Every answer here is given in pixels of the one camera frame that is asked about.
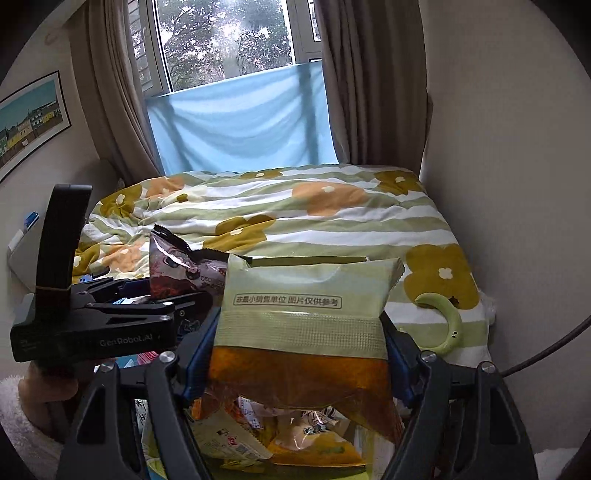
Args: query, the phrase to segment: tree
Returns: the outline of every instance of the tree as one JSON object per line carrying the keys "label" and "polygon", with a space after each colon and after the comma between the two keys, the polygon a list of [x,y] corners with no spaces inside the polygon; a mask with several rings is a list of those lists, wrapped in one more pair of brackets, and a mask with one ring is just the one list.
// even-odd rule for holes
{"label": "tree", "polygon": [[158,0],[158,19],[174,90],[291,64],[280,0]]}

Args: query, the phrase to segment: silver bolt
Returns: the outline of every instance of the silver bolt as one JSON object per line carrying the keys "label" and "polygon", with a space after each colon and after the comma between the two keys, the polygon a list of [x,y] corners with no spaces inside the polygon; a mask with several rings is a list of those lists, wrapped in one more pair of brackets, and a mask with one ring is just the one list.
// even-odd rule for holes
{"label": "silver bolt", "polygon": [[99,370],[101,372],[107,373],[107,372],[110,372],[111,370],[113,370],[114,368],[115,368],[115,362],[108,361],[108,362],[105,362],[104,364],[101,364],[99,367]]}
{"label": "silver bolt", "polygon": [[437,354],[433,353],[432,351],[425,350],[424,352],[421,352],[421,360],[423,360],[423,362],[425,363],[430,364],[437,360]]}
{"label": "silver bolt", "polygon": [[158,355],[158,359],[160,359],[160,361],[164,364],[169,364],[175,358],[176,358],[176,355],[174,354],[174,352],[170,352],[170,351],[162,352],[160,355]]}
{"label": "silver bolt", "polygon": [[491,362],[482,362],[480,364],[480,368],[482,368],[482,371],[487,374],[493,374],[496,372],[495,364]]}

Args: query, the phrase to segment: bedspread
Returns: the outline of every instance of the bedspread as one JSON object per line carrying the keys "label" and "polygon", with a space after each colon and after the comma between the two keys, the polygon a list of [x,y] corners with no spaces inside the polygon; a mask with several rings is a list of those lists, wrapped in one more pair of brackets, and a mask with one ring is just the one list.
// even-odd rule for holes
{"label": "bedspread", "polygon": [[460,310],[463,339],[449,362],[489,359],[488,323],[466,258],[411,172],[323,165],[243,174],[181,173],[141,182],[101,200],[85,225],[74,280],[110,268],[115,278],[150,273],[150,230],[160,224],[193,249],[254,257],[363,255],[401,258],[405,273],[386,311],[421,347],[439,345],[447,323],[413,300],[436,292]]}

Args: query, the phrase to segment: white wall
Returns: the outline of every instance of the white wall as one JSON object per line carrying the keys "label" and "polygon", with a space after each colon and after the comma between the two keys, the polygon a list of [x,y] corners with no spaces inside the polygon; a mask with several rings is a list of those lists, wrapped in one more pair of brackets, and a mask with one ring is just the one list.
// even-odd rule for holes
{"label": "white wall", "polygon": [[[529,0],[422,0],[434,112],[423,178],[498,301],[510,367],[591,313],[591,80]],[[508,381],[534,449],[591,428],[591,330]]]}
{"label": "white wall", "polygon": [[[22,227],[29,212],[45,211],[56,183],[84,183],[94,186],[93,199],[113,192],[116,176],[98,159],[76,89],[67,32],[61,28],[82,0],[65,0],[39,27],[22,49],[0,85],[4,98],[27,83],[60,71],[64,100],[72,126],[58,134],[23,161],[0,183],[0,250]],[[10,272],[0,252],[0,378],[20,372],[24,365],[12,359],[9,331],[13,309],[20,304],[26,288]]]}

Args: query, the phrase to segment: brown curtain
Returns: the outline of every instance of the brown curtain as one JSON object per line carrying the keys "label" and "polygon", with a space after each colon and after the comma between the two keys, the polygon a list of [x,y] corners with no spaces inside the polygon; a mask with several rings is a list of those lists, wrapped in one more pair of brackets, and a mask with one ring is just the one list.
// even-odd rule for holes
{"label": "brown curtain", "polygon": [[161,175],[147,120],[126,0],[87,0],[68,23],[72,65],[96,151],[126,184]]}
{"label": "brown curtain", "polygon": [[330,127],[341,163],[419,173],[427,66],[418,0],[316,0]]}

